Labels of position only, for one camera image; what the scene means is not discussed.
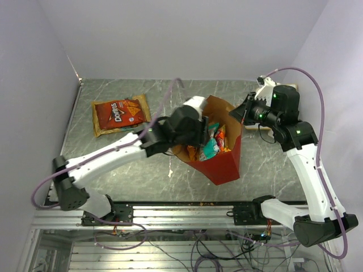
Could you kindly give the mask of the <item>red brown paper bag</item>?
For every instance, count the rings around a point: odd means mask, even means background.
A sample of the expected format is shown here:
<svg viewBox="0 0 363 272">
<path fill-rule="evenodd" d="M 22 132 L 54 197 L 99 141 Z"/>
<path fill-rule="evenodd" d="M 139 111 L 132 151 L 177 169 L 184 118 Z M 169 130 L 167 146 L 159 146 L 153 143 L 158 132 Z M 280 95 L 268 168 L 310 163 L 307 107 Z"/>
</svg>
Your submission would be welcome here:
<svg viewBox="0 0 363 272">
<path fill-rule="evenodd" d="M 208 124 L 218 123 L 226 128 L 228 152 L 220 152 L 211 159 L 204 161 L 191 161 L 186 145 L 178 145 L 172 148 L 172 153 L 181 161 L 201 172 L 213 184 L 221 185 L 240 178 L 240 151 L 242 141 L 242 125 L 229 115 L 234 109 L 224 99 L 210 95 L 203 115 L 208 117 Z"/>
</svg>

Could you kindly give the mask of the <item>Doritos chip bag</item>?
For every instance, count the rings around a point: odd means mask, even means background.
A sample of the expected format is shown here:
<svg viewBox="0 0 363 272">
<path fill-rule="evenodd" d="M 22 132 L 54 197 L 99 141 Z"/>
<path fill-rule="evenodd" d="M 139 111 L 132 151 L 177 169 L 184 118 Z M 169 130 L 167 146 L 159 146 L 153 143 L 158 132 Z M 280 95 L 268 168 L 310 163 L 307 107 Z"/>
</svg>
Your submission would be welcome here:
<svg viewBox="0 0 363 272">
<path fill-rule="evenodd" d="M 91 107 L 95 137 L 131 131 L 138 125 L 151 121 L 144 94 L 121 100 L 93 101 Z"/>
</svg>

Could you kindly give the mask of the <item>orange Kettle chip bag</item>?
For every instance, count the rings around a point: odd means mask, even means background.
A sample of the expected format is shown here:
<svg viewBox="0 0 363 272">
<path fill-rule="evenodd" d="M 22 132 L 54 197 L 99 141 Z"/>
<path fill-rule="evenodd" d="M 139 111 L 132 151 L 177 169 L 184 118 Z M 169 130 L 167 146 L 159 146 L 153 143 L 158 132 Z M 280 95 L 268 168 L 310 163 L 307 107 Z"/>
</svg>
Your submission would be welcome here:
<svg viewBox="0 0 363 272">
<path fill-rule="evenodd" d="M 194 146 L 187 146 L 187 154 L 191 162 L 200 160 L 200 148 Z"/>
</svg>

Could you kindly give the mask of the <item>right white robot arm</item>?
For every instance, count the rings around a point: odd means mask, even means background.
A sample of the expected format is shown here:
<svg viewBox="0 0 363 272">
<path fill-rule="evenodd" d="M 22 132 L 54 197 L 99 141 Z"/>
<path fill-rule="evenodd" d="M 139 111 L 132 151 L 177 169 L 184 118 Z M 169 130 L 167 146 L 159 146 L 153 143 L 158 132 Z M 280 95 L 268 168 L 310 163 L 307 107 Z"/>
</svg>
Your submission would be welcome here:
<svg viewBox="0 0 363 272">
<path fill-rule="evenodd" d="M 279 201 L 271 195 L 255 198 L 250 218 L 256 224 L 272 219 L 294 231 L 297 240 L 311 247 L 338 238 L 358 226 L 337 199 L 323 169 L 317 163 L 318 138 L 311 124 L 299 116 L 298 91 L 289 85 L 272 88 L 269 98 L 250 92 L 229 115 L 244 125 L 259 124 L 272 129 L 273 136 L 293 164 L 304 191 L 307 210 Z"/>
</svg>

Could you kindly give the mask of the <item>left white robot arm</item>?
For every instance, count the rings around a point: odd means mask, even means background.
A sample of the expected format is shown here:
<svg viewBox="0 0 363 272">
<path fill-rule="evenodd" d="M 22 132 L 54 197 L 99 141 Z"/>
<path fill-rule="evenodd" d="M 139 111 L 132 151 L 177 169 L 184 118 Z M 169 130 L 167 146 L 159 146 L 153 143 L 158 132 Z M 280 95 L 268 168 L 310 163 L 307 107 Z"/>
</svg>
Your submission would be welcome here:
<svg viewBox="0 0 363 272">
<path fill-rule="evenodd" d="M 165 154 L 178 145 L 201 147 L 208 141 L 208 119 L 203 116 L 205 100 L 196 96 L 176 108 L 168 117 L 141 125 L 120 140 L 83 157 L 53 159 L 53 179 L 58 205 L 63 211 L 82 209 L 103 225 L 116 217 L 107 195 L 86 189 L 86 185 L 124 164 L 155 154 Z"/>
</svg>

